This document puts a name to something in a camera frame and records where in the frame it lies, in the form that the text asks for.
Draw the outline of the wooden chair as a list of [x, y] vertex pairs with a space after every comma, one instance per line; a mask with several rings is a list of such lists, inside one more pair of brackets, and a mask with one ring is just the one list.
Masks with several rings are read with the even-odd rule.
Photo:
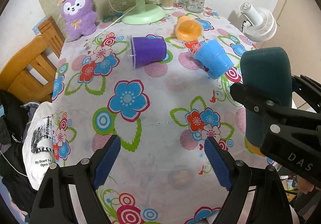
[[24, 103], [52, 100], [57, 69], [45, 56], [45, 50], [50, 48], [56, 57], [60, 57], [65, 41], [51, 16], [38, 29], [40, 34], [19, 50], [1, 71], [1, 90]]

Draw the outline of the blue plastic cup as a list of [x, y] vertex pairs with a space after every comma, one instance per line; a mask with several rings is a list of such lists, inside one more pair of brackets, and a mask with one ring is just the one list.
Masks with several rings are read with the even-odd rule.
[[213, 78], [219, 78], [233, 67], [224, 48], [215, 39], [198, 43], [191, 51], [192, 57], [208, 69]]

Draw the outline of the floral tablecloth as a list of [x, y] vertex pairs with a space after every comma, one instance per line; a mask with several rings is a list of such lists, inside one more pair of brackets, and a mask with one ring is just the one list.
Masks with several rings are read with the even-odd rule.
[[[204, 40], [215, 39], [233, 67], [217, 79], [190, 55], [174, 27], [180, 16], [197, 20]], [[164, 60], [132, 68], [127, 37], [159, 37]], [[240, 60], [255, 45], [211, 8], [201, 14], [177, 5], [146, 25], [99, 22], [89, 37], [66, 42], [53, 91], [56, 161], [75, 165], [116, 134], [121, 150], [97, 196], [112, 223], [197, 223], [218, 212], [227, 191], [204, 151], [207, 137], [249, 166], [271, 160], [245, 144], [245, 109], [230, 96], [242, 79]]]

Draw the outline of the white floor fan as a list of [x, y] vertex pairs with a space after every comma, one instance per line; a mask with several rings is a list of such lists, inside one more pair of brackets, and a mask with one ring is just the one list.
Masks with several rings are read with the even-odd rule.
[[252, 4], [245, 2], [239, 10], [249, 23], [243, 28], [243, 34], [251, 41], [265, 42], [276, 34], [277, 23], [268, 9], [255, 8]]

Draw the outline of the cotton swab container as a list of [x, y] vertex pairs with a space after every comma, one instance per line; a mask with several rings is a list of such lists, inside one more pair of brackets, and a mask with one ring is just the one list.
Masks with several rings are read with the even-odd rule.
[[171, 10], [174, 8], [175, 0], [159, 0], [160, 6], [164, 10]]

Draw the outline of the white printed t-shirt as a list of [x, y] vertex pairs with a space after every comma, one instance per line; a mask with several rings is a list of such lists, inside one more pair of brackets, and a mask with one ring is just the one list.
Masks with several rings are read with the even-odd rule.
[[35, 190], [40, 188], [50, 165], [56, 162], [53, 145], [52, 103], [43, 102], [34, 113], [22, 147], [25, 172]]

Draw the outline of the purple plush toy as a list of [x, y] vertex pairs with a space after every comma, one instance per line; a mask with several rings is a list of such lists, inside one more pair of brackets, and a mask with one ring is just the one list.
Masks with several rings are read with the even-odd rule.
[[96, 31], [98, 14], [93, 10], [93, 0], [60, 0], [61, 15], [69, 41], [89, 36]]

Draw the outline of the black clothing pile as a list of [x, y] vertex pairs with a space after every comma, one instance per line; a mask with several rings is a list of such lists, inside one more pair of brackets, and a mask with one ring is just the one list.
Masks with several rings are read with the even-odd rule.
[[37, 192], [31, 187], [23, 163], [23, 135], [28, 110], [13, 94], [1, 90], [1, 177], [17, 207], [28, 214]]

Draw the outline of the purple plastic cup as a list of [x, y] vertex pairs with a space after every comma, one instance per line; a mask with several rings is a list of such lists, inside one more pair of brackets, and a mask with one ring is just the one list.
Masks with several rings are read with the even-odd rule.
[[162, 61], [167, 56], [167, 45], [159, 37], [127, 37], [127, 56], [132, 68]]

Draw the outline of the dark teal cup yellow rim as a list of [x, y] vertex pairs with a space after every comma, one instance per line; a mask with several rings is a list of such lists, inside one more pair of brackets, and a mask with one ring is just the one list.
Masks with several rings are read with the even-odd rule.
[[[245, 52], [241, 57], [243, 84], [264, 94], [266, 100], [292, 106], [291, 65], [287, 53], [281, 47], [270, 47]], [[261, 155], [264, 140], [263, 118], [246, 109], [245, 144], [248, 150]]]

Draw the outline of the orange plastic cup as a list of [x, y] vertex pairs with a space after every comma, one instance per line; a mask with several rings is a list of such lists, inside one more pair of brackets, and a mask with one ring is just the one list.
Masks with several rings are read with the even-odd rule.
[[184, 42], [198, 40], [203, 34], [202, 25], [189, 16], [180, 16], [175, 26], [176, 37]]

